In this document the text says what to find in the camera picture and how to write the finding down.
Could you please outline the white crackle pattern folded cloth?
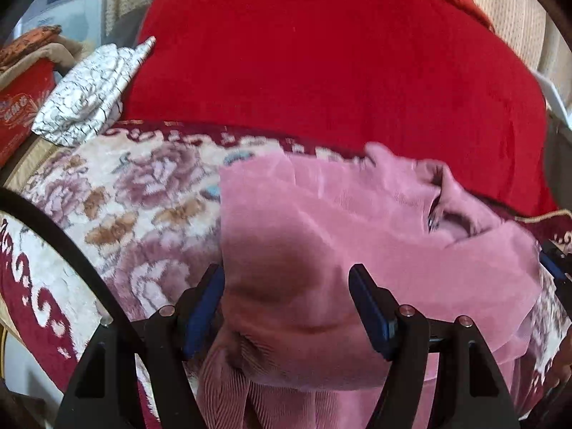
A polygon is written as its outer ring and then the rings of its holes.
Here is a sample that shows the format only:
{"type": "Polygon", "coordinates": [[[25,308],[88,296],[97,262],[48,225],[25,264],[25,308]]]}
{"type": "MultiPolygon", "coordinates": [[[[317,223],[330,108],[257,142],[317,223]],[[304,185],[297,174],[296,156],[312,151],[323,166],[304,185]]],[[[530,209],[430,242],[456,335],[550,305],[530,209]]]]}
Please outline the white crackle pattern folded cloth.
{"type": "Polygon", "coordinates": [[[105,132],[120,118],[123,93],[155,43],[149,37],[134,48],[100,46],[57,83],[36,115],[32,133],[76,147],[105,132]]]}

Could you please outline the red gift box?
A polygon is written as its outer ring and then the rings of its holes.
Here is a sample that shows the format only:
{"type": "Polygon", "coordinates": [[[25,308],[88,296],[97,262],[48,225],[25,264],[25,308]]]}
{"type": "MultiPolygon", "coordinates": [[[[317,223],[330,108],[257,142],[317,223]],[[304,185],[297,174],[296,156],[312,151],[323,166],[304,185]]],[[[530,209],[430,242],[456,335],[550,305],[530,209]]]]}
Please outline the red gift box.
{"type": "Polygon", "coordinates": [[[40,58],[1,90],[1,165],[31,134],[32,123],[55,86],[54,65],[40,58]]]}

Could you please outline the window with metal frame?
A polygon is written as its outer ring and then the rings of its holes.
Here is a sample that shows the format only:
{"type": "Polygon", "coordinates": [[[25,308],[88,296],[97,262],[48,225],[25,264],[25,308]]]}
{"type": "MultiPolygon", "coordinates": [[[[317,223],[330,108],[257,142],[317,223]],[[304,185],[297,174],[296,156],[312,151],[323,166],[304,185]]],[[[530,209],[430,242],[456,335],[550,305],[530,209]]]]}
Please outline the window with metal frame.
{"type": "Polygon", "coordinates": [[[34,0],[15,24],[8,40],[46,25],[59,25],[61,34],[68,39],[101,45],[102,0],[34,0]]]}

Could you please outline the floral plush blanket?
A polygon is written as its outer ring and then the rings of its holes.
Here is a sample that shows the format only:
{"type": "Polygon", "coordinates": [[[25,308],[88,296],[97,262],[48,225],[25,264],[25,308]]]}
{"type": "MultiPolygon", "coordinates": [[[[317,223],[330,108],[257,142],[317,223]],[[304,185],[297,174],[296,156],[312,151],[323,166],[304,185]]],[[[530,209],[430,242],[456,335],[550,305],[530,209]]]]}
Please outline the floral plush blanket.
{"type": "MultiPolygon", "coordinates": [[[[221,168],[264,155],[369,180],[368,159],[322,147],[123,125],[76,149],[40,146],[9,186],[76,242],[138,320],[195,284],[219,255],[221,168]]],[[[70,265],[10,215],[1,218],[1,295],[2,320],[64,389],[103,310],[70,265]]]]}

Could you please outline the beige dotted curtain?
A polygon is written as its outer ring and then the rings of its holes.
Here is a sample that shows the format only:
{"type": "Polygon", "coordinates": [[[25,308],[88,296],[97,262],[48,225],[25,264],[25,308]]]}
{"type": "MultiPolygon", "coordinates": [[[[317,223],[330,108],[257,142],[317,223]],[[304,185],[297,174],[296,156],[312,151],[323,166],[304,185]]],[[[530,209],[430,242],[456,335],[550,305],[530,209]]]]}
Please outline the beige dotted curtain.
{"type": "MultiPolygon", "coordinates": [[[[151,0],[102,0],[103,33],[121,16],[151,0]]],[[[571,49],[537,0],[474,0],[493,22],[497,36],[529,68],[550,81],[566,112],[571,112],[571,49]]]]}

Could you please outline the pink corduroy jacket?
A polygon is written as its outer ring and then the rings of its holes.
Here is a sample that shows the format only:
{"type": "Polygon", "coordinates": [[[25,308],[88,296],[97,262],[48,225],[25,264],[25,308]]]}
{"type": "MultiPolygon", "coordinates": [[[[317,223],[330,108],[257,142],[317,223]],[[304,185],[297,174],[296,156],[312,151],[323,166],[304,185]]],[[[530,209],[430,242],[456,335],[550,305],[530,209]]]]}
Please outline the pink corduroy jacket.
{"type": "Polygon", "coordinates": [[[472,319],[504,377],[526,353],[539,247],[449,168],[371,143],[220,172],[223,324],[200,375],[210,428],[363,428],[398,360],[399,308],[472,319]]]}

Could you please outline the red quilt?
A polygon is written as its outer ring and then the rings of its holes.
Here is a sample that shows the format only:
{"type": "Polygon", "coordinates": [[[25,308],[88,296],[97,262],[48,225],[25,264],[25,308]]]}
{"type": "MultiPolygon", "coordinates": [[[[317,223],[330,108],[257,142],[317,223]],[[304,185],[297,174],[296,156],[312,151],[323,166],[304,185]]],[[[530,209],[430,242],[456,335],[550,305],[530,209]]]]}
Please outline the red quilt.
{"type": "Polygon", "coordinates": [[[153,0],[123,115],[237,126],[446,163],[526,216],[556,203],[545,100],[490,27],[447,0],[153,0]]]}

